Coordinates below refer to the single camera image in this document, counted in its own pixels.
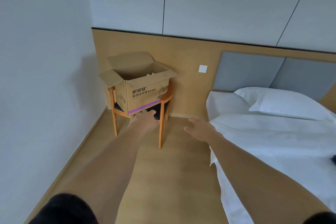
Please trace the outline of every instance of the wooden floor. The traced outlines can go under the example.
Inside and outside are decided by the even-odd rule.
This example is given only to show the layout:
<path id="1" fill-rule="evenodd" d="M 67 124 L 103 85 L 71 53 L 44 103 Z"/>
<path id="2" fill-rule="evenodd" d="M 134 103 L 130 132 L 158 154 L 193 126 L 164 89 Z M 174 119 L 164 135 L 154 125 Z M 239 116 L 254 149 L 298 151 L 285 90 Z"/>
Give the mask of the wooden floor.
<path id="1" fill-rule="evenodd" d="M 118 131 L 125 129 L 129 119 L 119 115 L 117 118 Z M 209 147 L 186 134 L 183 131 L 186 125 L 190 125 L 187 119 L 170 117 L 164 124 L 161 150 L 158 128 L 144 139 L 117 224 L 228 222 L 221 204 L 216 167 L 209 166 Z M 67 182 L 114 137 L 108 110 L 53 190 Z"/>

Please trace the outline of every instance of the black chair seat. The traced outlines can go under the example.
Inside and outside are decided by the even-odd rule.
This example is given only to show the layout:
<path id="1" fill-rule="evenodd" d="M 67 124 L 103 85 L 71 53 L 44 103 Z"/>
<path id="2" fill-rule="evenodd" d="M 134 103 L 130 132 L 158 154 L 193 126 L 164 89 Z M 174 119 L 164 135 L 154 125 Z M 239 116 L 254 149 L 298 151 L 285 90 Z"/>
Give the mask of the black chair seat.
<path id="1" fill-rule="evenodd" d="M 164 114 L 166 114 L 166 110 L 167 110 L 168 104 L 169 104 L 169 101 L 167 103 L 165 103 L 165 109 L 164 109 L 165 112 L 164 112 Z M 114 108 L 123 112 L 123 109 L 121 109 L 121 107 L 118 105 L 118 103 L 114 103 Z M 146 111 L 148 111 L 148 112 L 150 110 L 155 110 L 156 111 L 156 113 L 154 114 L 154 119 L 159 120 L 160 119 L 161 103 L 158 103 L 157 105 L 154 105 L 154 106 L 149 107 L 149 108 L 146 109 Z"/>

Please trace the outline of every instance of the chair frame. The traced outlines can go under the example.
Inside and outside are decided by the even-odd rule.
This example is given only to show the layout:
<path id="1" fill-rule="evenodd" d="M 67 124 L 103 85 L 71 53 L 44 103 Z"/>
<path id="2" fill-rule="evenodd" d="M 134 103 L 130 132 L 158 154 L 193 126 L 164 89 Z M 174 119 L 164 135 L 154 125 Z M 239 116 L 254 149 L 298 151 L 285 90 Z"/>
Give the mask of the chair frame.
<path id="1" fill-rule="evenodd" d="M 119 114 L 119 115 L 127 117 L 127 118 L 131 118 L 132 115 L 127 115 L 125 112 L 114 108 L 115 101 L 114 101 L 113 92 L 115 90 L 115 87 L 113 86 L 111 88 L 108 88 L 108 90 L 110 92 L 110 101 L 111 101 L 111 111 L 112 111 L 113 125 L 114 125 L 114 134 L 117 136 L 118 135 L 118 130 L 117 130 L 117 116 L 116 116 L 116 114 Z M 173 94 L 174 94 L 174 85 L 173 85 L 172 81 L 169 81 L 167 92 L 164 95 L 162 95 L 161 98 L 160 98 L 161 106 L 160 106 L 160 119 L 159 119 L 159 124 L 160 124 L 159 149 L 162 148 L 163 122 L 164 122 L 165 116 L 166 116 L 166 122 L 168 121 L 171 101 L 169 102 L 169 104 L 167 106 L 166 113 L 165 113 L 165 103 L 167 103 L 169 100 L 172 99 Z"/>

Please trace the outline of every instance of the pillow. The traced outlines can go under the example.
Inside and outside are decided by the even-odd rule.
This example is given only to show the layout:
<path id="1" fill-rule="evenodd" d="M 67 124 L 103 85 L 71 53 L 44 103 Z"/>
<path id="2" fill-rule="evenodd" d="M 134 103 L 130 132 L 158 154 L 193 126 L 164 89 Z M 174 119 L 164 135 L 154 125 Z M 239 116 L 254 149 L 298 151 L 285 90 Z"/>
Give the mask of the pillow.
<path id="1" fill-rule="evenodd" d="M 304 94 L 261 87 L 246 87 L 234 92 L 250 104 L 249 111 L 274 116 L 336 122 L 331 112 Z"/>

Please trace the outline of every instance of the person's right arm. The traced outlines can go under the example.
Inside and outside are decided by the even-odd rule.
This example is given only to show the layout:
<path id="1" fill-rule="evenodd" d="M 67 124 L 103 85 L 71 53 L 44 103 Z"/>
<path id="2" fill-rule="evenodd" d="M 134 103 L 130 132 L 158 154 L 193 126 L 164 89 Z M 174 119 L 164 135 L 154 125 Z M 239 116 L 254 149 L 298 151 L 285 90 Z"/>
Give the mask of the person's right arm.
<path id="1" fill-rule="evenodd" d="M 255 224 L 301 224 L 319 212 L 331 212 L 287 175 L 242 150 L 209 123 L 195 118 L 185 131 L 206 141 Z"/>

